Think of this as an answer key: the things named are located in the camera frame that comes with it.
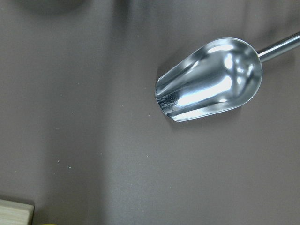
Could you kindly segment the metal ice scoop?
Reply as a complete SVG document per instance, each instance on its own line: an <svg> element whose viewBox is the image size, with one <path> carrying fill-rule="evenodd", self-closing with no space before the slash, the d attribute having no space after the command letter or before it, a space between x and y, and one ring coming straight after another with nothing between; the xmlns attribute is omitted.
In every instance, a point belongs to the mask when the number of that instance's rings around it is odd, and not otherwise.
<svg viewBox="0 0 300 225"><path fill-rule="evenodd" d="M260 51L238 38L216 39L158 78L156 101L175 122L238 108L259 90L263 63L299 45L299 33Z"/></svg>

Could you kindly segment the wooden cutting board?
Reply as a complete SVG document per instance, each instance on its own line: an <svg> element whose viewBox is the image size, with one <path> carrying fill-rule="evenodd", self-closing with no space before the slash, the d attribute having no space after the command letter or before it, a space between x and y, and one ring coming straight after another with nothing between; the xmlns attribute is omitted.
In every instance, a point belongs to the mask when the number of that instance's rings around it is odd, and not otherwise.
<svg viewBox="0 0 300 225"><path fill-rule="evenodd" d="M31 225L33 212L33 205L0 200L1 225Z"/></svg>

